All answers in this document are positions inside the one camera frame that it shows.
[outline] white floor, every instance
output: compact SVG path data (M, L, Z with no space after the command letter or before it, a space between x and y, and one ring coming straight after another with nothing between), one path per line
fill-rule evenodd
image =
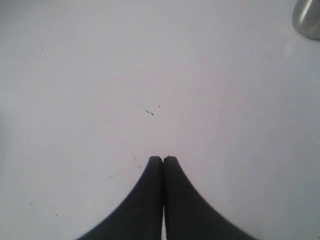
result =
M320 237L320 43L295 3L1 0L0 239L81 236L152 155L259 239Z

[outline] silver object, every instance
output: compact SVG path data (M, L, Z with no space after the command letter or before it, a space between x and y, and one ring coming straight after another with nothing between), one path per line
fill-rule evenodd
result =
M293 15L294 29L309 39L320 39L320 0L298 0Z

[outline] white surface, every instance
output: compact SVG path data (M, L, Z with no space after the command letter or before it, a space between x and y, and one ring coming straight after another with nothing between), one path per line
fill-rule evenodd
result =
M255 237L317 239L320 47L295 3L2 0L0 239L79 237L151 155Z

